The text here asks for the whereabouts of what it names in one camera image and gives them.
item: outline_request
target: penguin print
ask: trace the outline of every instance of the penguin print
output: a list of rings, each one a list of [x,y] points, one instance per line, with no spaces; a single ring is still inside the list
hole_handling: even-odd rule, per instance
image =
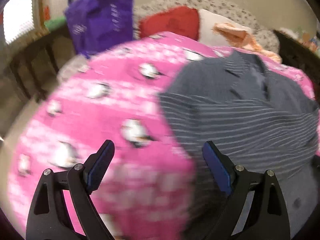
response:
[[[49,163],[68,170],[78,163],[77,151],[70,143],[59,141]]]
[[[88,91],[88,98],[102,98],[110,95],[111,88],[107,83],[101,82],[94,84]]]
[[[89,69],[91,69],[88,65],[82,65],[78,71],[81,73],[86,73]]]
[[[284,65],[284,64],[281,64],[281,67],[282,67],[284,70],[287,70],[287,69],[289,68],[289,66]]]
[[[137,119],[126,119],[121,126],[121,135],[135,148],[145,147],[152,141],[156,141]]]
[[[303,78],[303,76],[301,76],[300,74],[296,74],[295,75],[295,78],[294,78],[294,81],[295,82],[301,82],[301,81],[303,81],[304,80],[304,78]]]
[[[286,65],[278,65],[278,64],[273,64],[273,63],[267,63],[267,66],[270,68],[273,68],[275,70],[279,70],[279,71],[285,71],[288,69],[288,66],[286,66]]]
[[[47,106],[47,113],[51,116],[55,116],[58,113],[62,113],[61,102],[51,100]]]
[[[222,57],[224,58],[225,56],[223,56],[223,54],[215,49],[212,49],[212,51],[218,56],[218,57]]]
[[[22,177],[26,177],[27,175],[31,174],[30,156],[25,154],[20,154],[19,160],[18,160],[18,171],[19,171],[19,175]]]
[[[124,56],[128,53],[132,53],[132,49],[129,48],[121,48],[121,49],[117,49],[114,52],[117,56]]]
[[[159,34],[152,34],[149,36],[149,38],[152,38],[154,40],[159,40],[159,39],[162,39],[162,38],[165,38],[166,36],[164,35],[159,35]]]
[[[184,55],[186,59],[190,61],[200,61],[204,59],[204,56],[189,49],[184,49]]]
[[[142,63],[139,65],[139,72],[147,79],[157,79],[162,74],[157,70],[157,68],[150,63]]]

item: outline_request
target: pink blanket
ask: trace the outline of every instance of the pink blanket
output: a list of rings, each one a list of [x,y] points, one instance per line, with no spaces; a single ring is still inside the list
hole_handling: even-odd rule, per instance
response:
[[[179,239],[188,219],[194,167],[166,123],[157,94],[190,60],[225,57],[232,50],[159,33],[96,56],[57,88],[30,120],[13,158],[9,199],[21,225],[25,228],[46,168],[57,172],[83,163],[111,139],[115,156],[92,193],[97,211],[109,214],[120,234],[132,240]],[[301,70],[261,58],[314,98]],[[65,196],[74,227],[82,232],[70,196]]]

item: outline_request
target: white pillow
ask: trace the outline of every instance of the white pillow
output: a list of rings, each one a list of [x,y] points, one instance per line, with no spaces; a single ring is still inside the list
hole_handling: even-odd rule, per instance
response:
[[[199,30],[199,42],[207,46],[230,46],[226,38],[219,34],[213,32],[212,28],[216,23],[231,23],[237,28],[246,30],[252,33],[252,29],[249,27],[242,26],[234,21],[223,17],[219,14],[214,14],[205,9],[201,9],[199,12],[200,18],[200,30]]]

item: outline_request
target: window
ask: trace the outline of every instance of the window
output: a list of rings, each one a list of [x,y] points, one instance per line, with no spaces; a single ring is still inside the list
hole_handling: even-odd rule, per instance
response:
[[[6,43],[11,43],[34,27],[32,0],[9,0],[3,11]]]

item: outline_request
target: purple bag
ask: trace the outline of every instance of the purple bag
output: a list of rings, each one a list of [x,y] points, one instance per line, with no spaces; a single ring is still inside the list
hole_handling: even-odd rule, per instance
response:
[[[75,0],[65,16],[77,54],[87,58],[132,41],[133,0]]]

